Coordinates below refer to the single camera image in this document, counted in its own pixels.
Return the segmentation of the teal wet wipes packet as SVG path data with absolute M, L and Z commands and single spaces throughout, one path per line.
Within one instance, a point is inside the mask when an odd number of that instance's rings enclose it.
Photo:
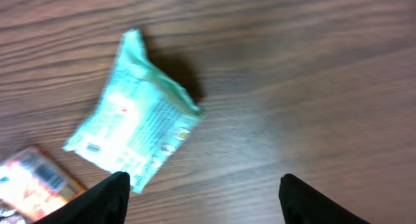
M 138 29 L 126 31 L 94 111 L 63 149 L 97 167 L 130 175 L 141 193 L 204 116 L 186 89 L 149 59 Z

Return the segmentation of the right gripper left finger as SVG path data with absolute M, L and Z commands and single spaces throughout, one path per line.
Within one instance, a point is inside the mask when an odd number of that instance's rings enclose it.
M 34 224 L 124 224 L 130 176 L 116 172 Z

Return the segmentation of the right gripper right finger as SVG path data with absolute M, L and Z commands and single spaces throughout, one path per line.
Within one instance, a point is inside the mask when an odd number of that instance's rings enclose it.
M 279 201 L 286 224 L 369 224 L 291 173 L 280 180 Z

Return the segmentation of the beige dried food bag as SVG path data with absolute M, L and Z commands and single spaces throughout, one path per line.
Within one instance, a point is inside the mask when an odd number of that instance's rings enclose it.
M 31 221 L 18 211 L 8 206 L 6 203 L 1 203 L 0 207 L 1 224 L 30 224 Z

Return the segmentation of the orange tissue packet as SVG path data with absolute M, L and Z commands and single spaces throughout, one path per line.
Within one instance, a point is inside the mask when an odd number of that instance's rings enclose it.
M 62 208 L 86 189 L 36 147 L 1 162 L 1 202 L 31 221 Z

